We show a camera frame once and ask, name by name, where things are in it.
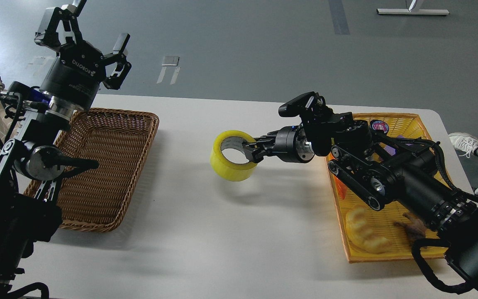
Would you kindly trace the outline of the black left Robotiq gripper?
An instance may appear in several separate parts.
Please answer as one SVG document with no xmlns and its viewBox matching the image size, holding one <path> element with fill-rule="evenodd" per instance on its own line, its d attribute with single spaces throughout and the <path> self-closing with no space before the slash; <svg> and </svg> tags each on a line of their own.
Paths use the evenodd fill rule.
<svg viewBox="0 0 478 299">
<path fill-rule="evenodd" d="M 105 66 L 99 61 L 103 54 L 89 42 L 84 42 L 77 18 L 86 0 L 74 0 L 70 5 L 47 8 L 34 36 L 34 43 L 59 52 L 48 71 L 40 90 L 66 100 L 78 110 L 89 110 L 98 93 L 100 83 L 110 90 L 120 89 L 131 70 L 125 49 L 129 33 L 121 33 L 112 53 L 103 59 L 105 66 L 115 64 L 114 71 L 106 78 Z M 65 32 L 73 34 L 64 44 L 59 40 L 58 27 L 62 23 Z"/>
</svg>

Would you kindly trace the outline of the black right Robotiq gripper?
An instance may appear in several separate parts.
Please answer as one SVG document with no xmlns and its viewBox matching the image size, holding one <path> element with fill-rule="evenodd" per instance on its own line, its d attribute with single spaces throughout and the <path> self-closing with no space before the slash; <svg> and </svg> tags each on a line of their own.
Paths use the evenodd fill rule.
<svg viewBox="0 0 478 299">
<path fill-rule="evenodd" d="M 242 146 L 245 157 L 256 164 L 263 161 L 266 152 L 268 157 L 278 157 L 290 163 L 308 163 L 315 157 L 302 126 L 286 126 L 256 137 L 254 141 L 245 141 Z"/>
</svg>

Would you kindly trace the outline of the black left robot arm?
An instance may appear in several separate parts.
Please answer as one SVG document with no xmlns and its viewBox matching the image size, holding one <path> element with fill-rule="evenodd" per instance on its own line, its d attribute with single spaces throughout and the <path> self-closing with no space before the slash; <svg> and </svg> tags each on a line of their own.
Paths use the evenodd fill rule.
<svg viewBox="0 0 478 299">
<path fill-rule="evenodd" d="M 66 156 L 54 141 L 70 129 L 76 110 L 86 111 L 101 84 L 118 90 L 131 69 L 120 34 L 112 53 L 103 54 L 82 38 L 78 16 L 84 0 L 45 11 L 34 42 L 55 51 L 56 59 L 40 87 L 13 82 L 4 91 L 0 79 L 0 299 L 20 299 L 39 291 L 41 282 L 12 291 L 35 242 L 49 242 L 61 224 L 57 199 L 63 179 L 98 168 L 93 159 Z"/>
</svg>

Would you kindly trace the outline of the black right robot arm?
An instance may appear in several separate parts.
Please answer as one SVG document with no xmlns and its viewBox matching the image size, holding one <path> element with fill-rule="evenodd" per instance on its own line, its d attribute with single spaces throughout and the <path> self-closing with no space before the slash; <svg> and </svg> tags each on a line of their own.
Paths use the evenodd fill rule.
<svg viewBox="0 0 478 299">
<path fill-rule="evenodd" d="M 422 238 L 412 255 L 425 278 L 446 293 L 478 291 L 478 196 L 451 182 L 438 142 L 389 137 L 386 125 L 334 113 L 323 96 L 304 93 L 283 104 L 281 117 L 300 117 L 252 141 L 243 141 L 245 157 L 265 156 L 308 163 L 314 155 L 333 159 L 328 169 L 375 211 L 391 202 L 415 214 L 436 239 Z"/>
</svg>

